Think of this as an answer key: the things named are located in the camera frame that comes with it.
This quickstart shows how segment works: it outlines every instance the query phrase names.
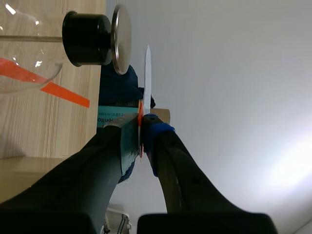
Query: metal lid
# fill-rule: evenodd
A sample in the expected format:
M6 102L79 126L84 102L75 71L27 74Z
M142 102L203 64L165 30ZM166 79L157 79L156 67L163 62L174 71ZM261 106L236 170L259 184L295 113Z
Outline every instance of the metal lid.
M131 20L125 6L114 10L111 30L111 50L115 71L124 75L129 68L131 56Z

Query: wooden table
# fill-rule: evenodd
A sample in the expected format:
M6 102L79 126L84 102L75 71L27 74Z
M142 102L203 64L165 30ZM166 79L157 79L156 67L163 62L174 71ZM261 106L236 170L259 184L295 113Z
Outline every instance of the wooden table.
M105 0L12 1L25 13L39 10L65 15L105 14ZM100 66L65 63L56 84L90 100L90 108L40 90L0 97L0 201L28 188L68 156L79 151L96 133Z

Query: black cylinder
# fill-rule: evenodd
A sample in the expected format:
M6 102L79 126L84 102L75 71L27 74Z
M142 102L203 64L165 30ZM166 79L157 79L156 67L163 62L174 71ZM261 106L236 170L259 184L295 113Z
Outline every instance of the black cylinder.
M111 23L105 15L68 12L63 21L62 38L72 64L107 65L111 62Z

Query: orange strip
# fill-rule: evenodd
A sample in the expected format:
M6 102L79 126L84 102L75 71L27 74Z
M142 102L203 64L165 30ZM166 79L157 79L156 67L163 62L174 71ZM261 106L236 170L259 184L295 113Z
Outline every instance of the orange strip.
M5 58L0 58L0 75L23 82L45 83L47 81L46 78L38 76L22 67L19 67L15 65L15 63ZM54 84L53 82L49 82L41 89L41 91L87 108L90 106L90 101L88 99L75 94L74 92L69 91L68 89L65 89L57 84Z

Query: blue cloth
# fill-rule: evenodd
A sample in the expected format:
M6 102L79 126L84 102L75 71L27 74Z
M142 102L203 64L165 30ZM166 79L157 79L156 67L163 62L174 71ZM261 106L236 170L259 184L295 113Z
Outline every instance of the blue cloth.
M124 75L118 75L116 73L112 62L107 66L101 67L98 96L99 106L141 100L143 99L143 94L144 88L138 87L137 75L132 66L129 66L127 73ZM151 98L151 108L154 107L155 101ZM119 183L130 177L134 165L135 162L131 164L126 174L121 177Z

